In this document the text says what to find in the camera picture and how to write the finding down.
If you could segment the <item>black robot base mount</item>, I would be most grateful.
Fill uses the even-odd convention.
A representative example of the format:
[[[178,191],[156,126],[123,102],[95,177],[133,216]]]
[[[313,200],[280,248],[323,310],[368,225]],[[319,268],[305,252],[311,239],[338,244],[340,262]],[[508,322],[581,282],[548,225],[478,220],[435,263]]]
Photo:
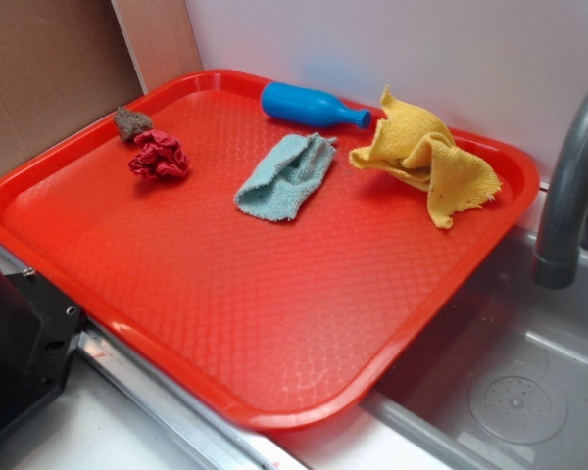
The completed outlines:
[[[0,439],[63,392],[82,323],[42,275],[0,270]]]

